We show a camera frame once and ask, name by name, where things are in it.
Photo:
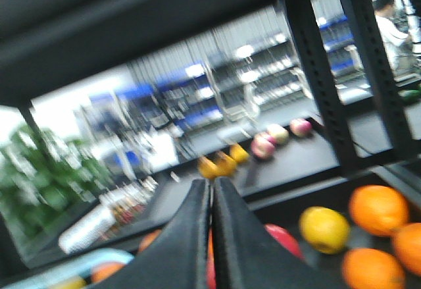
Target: apple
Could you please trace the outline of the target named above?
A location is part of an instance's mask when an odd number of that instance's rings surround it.
[[[276,145],[277,141],[276,138],[274,138],[273,136],[271,136],[268,132],[261,132],[255,135],[255,139],[262,137],[265,140],[269,141],[270,143],[272,143],[273,145]]]
[[[215,263],[213,257],[208,257],[207,262],[207,283],[209,289],[216,289],[216,280],[215,280]]]
[[[313,129],[311,123],[303,118],[292,120],[289,127],[291,128],[291,132],[300,138],[308,136]]]
[[[276,140],[277,144],[283,144],[289,138],[287,129],[285,129],[283,126],[280,126],[279,124],[269,124],[267,130],[268,134]]]
[[[275,153],[275,145],[265,137],[257,135],[251,142],[251,151],[259,159],[269,159]]]
[[[268,233],[291,254],[304,260],[304,255],[301,252],[300,245],[286,229],[274,224],[265,224],[264,227],[266,231],[268,231]]]

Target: shelf rack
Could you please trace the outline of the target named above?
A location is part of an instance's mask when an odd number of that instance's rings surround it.
[[[45,1],[25,0],[25,5],[31,8]],[[35,129],[28,110],[31,99],[257,8],[275,5],[287,16],[292,40],[343,174],[352,176],[361,168],[310,0],[61,1],[68,6],[60,13],[50,5],[42,16],[33,10],[26,19],[23,5],[11,5],[17,19],[13,19],[14,24],[8,21],[3,25],[6,35],[0,43],[0,103],[18,107]],[[400,159],[415,157],[417,148],[368,5],[371,0],[341,2],[393,151]],[[203,240],[203,235],[192,237]],[[3,252],[3,263],[13,253],[16,257],[7,233],[1,235],[0,244],[8,249]],[[176,269],[177,264],[173,261],[167,267]],[[22,266],[14,266],[5,276],[21,271]],[[110,282],[118,282],[117,278],[118,274]],[[173,287],[191,288],[191,284],[175,283]]]

